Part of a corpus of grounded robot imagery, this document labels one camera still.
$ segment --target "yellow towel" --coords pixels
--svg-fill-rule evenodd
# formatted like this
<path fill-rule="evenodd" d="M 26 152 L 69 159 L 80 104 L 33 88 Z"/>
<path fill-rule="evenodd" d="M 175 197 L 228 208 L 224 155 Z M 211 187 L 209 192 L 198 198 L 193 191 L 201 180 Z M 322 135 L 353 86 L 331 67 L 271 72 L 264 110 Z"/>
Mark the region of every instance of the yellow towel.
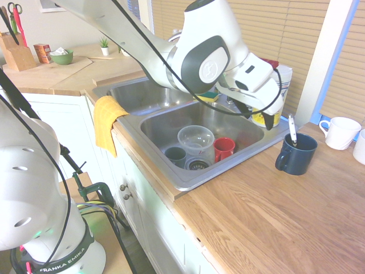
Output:
<path fill-rule="evenodd" d="M 112 126 L 116 118 L 128 114 L 112 96 L 101 97 L 95 103 L 96 145 L 109 151 L 114 158 L 116 158 L 116 151 L 111 134 Z"/>

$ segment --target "plant pot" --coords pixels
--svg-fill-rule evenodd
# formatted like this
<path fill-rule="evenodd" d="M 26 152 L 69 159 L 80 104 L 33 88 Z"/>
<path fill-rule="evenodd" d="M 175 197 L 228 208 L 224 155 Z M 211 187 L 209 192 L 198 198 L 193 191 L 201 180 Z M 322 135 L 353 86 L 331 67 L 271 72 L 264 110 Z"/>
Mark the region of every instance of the plant pot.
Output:
<path fill-rule="evenodd" d="M 109 47 L 102 47 L 102 52 L 104 56 L 109 55 Z"/>

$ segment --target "red cup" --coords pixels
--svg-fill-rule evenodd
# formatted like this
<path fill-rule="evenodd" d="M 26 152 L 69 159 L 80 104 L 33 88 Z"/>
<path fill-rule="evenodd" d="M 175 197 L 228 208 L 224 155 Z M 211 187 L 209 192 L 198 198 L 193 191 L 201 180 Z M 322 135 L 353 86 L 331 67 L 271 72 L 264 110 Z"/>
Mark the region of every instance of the red cup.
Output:
<path fill-rule="evenodd" d="M 216 163 L 232 155 L 235 146 L 236 143 L 231 138 L 222 137 L 216 139 L 213 143 Z"/>

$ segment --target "clear plastic bowl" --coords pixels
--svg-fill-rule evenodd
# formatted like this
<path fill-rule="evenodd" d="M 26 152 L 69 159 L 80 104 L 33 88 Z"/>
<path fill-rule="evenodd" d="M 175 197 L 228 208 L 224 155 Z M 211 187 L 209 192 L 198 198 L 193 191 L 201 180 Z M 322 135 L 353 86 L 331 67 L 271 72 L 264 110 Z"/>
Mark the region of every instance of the clear plastic bowl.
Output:
<path fill-rule="evenodd" d="M 177 140 L 190 155 L 204 153 L 214 143 L 214 134 L 206 127 L 192 125 L 183 127 L 177 134 Z"/>

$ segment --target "white mug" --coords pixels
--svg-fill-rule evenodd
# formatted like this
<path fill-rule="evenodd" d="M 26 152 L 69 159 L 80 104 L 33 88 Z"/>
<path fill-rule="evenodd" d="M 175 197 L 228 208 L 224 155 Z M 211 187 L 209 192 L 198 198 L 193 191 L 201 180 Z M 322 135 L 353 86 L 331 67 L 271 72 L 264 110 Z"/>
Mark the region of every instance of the white mug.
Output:
<path fill-rule="evenodd" d="M 322 124 L 328 124 L 326 131 Z M 320 121 L 319 127 L 325 133 L 326 144 L 335 150 L 345 150 L 349 147 L 356 134 L 361 130 L 361 125 L 349 118 L 335 117 L 329 121 Z"/>
<path fill-rule="evenodd" d="M 365 164 L 365 130 L 361 130 L 358 141 L 354 147 L 354 158 L 362 164 Z"/>

